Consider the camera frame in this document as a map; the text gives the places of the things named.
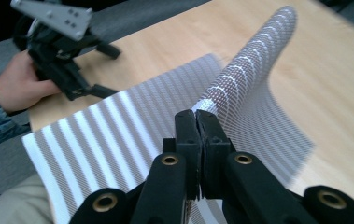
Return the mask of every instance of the table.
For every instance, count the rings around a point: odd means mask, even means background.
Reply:
[[[116,61],[94,51],[76,61],[89,82],[119,91],[207,53],[226,65],[286,5],[297,10],[297,29],[271,72],[270,87],[315,144],[287,187],[303,194],[308,186],[326,185],[354,198],[354,25],[316,1],[212,0],[113,42],[122,50]],[[48,97],[29,110],[32,128],[38,130],[99,100]]]

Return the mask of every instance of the person's leg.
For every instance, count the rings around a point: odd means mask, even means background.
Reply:
[[[0,196],[0,224],[52,223],[48,195],[39,175],[33,175]]]

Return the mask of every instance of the person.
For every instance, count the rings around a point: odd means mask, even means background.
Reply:
[[[13,56],[0,75],[0,143],[30,130],[10,115],[59,92],[51,80],[38,80],[27,51]],[[38,175],[0,195],[0,223],[52,223],[46,190]]]

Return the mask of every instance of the gray and white striped fabric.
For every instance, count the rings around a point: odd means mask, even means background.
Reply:
[[[24,136],[54,221],[68,223],[92,192],[142,183],[163,139],[174,136],[174,115],[189,108],[217,114],[237,150],[258,156],[287,184],[312,145],[277,106],[266,78],[295,17],[292,7],[281,8],[223,70],[208,54]],[[221,201],[193,203],[190,223],[226,223]]]

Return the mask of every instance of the hand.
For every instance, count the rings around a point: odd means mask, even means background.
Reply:
[[[27,109],[41,98],[59,92],[51,80],[38,80],[27,51],[16,54],[0,75],[0,106],[7,114]]]

